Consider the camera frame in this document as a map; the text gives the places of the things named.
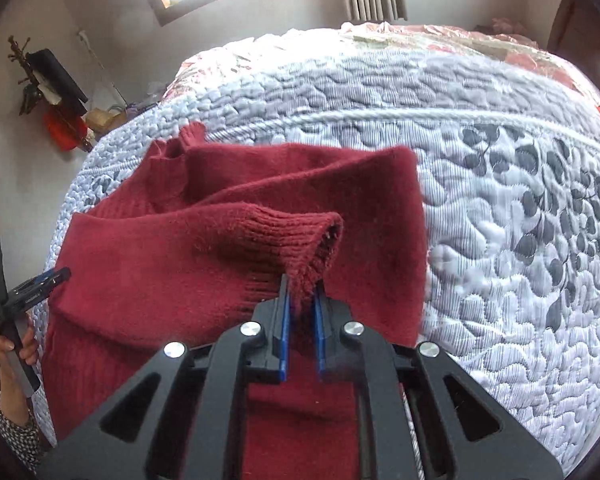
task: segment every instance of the patterned sleeve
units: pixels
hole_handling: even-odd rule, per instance
[[[33,473],[40,463],[40,435],[34,417],[29,413],[25,426],[18,426],[0,410],[0,436],[9,444],[20,461]]]

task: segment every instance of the ribbed cuff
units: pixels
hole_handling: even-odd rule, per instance
[[[253,271],[286,273],[292,297],[301,304],[334,261],[342,217],[334,212],[289,214],[260,206],[250,207],[248,213],[240,226]]]

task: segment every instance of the metal screw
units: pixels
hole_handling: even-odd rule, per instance
[[[344,332],[349,335],[360,335],[365,331],[365,326],[357,321],[349,321],[344,325]]]
[[[177,341],[168,343],[164,347],[164,353],[171,358],[180,357],[182,354],[184,354],[185,350],[185,346],[182,343],[178,343]]]
[[[418,349],[425,357],[437,357],[440,353],[440,347],[430,342],[422,343]]]
[[[260,333],[260,330],[262,330],[262,327],[259,323],[256,323],[255,321],[247,321],[246,323],[243,323],[240,327],[240,332],[242,332],[242,335],[250,337],[258,335]]]

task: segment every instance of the bed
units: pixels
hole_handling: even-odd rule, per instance
[[[429,231],[421,338],[447,350],[565,474],[576,467],[600,434],[600,93],[579,70],[521,37],[386,23],[202,52],[157,108],[88,156],[47,268],[72,214],[112,193],[152,140],[193,120],[212,142],[409,146]],[[32,317],[43,351],[46,304]],[[34,406],[54,443],[43,388]]]

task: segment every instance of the wooden furniture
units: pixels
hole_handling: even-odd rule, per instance
[[[600,12],[591,0],[562,0],[547,50],[571,61],[600,90]]]

